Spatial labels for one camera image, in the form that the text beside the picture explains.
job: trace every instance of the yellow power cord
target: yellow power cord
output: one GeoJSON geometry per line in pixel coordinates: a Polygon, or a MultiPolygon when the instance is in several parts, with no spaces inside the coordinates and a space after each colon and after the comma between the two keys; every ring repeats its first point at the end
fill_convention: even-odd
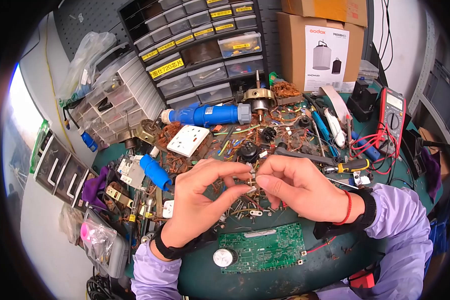
{"type": "Polygon", "coordinates": [[[46,16],[46,26],[45,26],[45,59],[46,59],[46,66],[48,68],[48,75],[50,75],[50,83],[52,85],[52,92],[53,92],[53,101],[55,102],[55,109],[56,109],[56,115],[58,119],[60,120],[60,125],[62,126],[63,134],[66,137],[66,141],[70,145],[70,149],[73,153],[75,153],[75,149],[73,149],[72,143],[70,142],[69,136],[67,135],[67,132],[65,131],[65,128],[63,127],[62,123],[62,117],[60,117],[59,112],[59,105],[57,104],[57,99],[55,98],[55,89],[53,87],[53,79],[52,79],[52,72],[50,71],[50,65],[48,64],[48,56],[47,56],[47,42],[48,42],[48,16],[46,16]]]}

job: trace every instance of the purple jacket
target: purple jacket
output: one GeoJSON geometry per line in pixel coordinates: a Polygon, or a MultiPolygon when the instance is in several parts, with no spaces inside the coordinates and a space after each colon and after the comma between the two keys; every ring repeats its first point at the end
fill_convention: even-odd
{"type": "MultiPolygon", "coordinates": [[[[350,288],[338,282],[317,291],[320,299],[418,299],[423,288],[424,266],[432,255],[430,224],[417,193],[375,184],[372,195],[377,216],[365,229],[371,238],[388,237],[386,255],[380,262],[380,279],[372,288],[350,288]]],[[[181,260],[161,261],[148,243],[135,254],[132,291],[138,300],[180,299],[177,282],[181,260]]]]}

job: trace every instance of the left hand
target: left hand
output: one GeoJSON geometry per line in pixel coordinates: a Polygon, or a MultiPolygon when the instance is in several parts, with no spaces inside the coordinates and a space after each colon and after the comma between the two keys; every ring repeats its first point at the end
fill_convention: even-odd
{"type": "Polygon", "coordinates": [[[190,171],[175,180],[173,217],[162,229],[162,241],[166,247],[180,248],[214,225],[234,201],[251,188],[236,185],[233,176],[248,180],[251,167],[237,162],[202,159],[190,171]],[[218,178],[223,178],[227,190],[212,201],[202,195],[218,178]]]}

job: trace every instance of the green circuit board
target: green circuit board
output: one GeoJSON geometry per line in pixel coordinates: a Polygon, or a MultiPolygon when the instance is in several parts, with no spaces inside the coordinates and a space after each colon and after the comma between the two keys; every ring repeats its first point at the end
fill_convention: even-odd
{"type": "Polygon", "coordinates": [[[218,244],[220,248],[233,249],[238,254],[236,263],[221,268],[223,274],[275,270],[301,265],[307,260],[300,223],[221,234],[218,244]]]}

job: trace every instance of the red multimeter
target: red multimeter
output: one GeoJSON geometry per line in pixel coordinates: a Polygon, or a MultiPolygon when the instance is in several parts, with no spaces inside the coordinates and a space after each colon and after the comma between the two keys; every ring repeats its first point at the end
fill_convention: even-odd
{"type": "Polygon", "coordinates": [[[377,139],[375,147],[386,155],[396,154],[398,156],[405,121],[406,101],[401,94],[388,87],[382,89],[380,100],[380,117],[378,120],[383,124],[378,123],[377,134],[381,138],[377,139]],[[387,133],[384,132],[384,125],[396,142],[388,138],[387,133]]]}

